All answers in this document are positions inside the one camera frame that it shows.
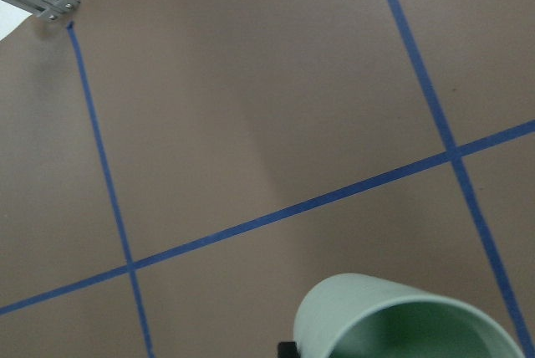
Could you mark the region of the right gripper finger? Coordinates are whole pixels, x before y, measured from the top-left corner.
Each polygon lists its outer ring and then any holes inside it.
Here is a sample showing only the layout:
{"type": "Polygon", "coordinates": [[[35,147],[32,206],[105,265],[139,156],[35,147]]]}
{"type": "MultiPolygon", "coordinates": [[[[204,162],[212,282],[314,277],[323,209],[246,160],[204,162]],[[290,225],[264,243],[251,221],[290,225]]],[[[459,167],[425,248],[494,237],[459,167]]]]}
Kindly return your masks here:
{"type": "Polygon", "coordinates": [[[295,341],[281,341],[277,345],[277,358],[300,358],[295,341]]]}

